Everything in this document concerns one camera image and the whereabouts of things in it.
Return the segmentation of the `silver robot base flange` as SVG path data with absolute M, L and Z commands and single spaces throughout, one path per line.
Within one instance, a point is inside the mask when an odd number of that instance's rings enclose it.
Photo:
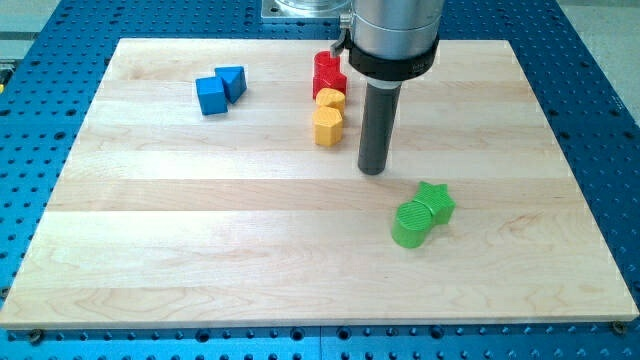
M 335 18 L 350 7 L 350 0 L 262 0 L 261 18 Z

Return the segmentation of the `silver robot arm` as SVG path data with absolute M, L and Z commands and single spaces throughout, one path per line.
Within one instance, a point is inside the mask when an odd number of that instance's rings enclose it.
M 333 57 L 349 52 L 349 64 L 368 83 L 392 89 L 427 72 L 435 59 L 444 0 L 353 0 L 341 17 Z

